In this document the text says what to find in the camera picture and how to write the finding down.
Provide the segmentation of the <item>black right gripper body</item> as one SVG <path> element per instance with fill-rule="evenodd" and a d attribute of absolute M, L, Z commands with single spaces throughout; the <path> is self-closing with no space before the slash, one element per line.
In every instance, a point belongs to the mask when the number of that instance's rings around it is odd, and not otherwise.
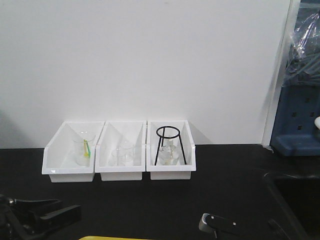
<path fill-rule="evenodd" d="M 198 228 L 214 240 L 309 240 L 310 214 L 258 212 L 234 219 L 204 212 Z"/>

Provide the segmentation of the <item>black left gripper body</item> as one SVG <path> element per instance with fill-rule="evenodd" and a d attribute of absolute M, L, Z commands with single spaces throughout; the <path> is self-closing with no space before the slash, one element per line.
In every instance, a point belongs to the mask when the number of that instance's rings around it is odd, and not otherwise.
<path fill-rule="evenodd" d="M 45 240 L 81 219 L 80 205 L 64 207 L 59 199 L 24 200 L 0 196 L 2 240 Z"/>

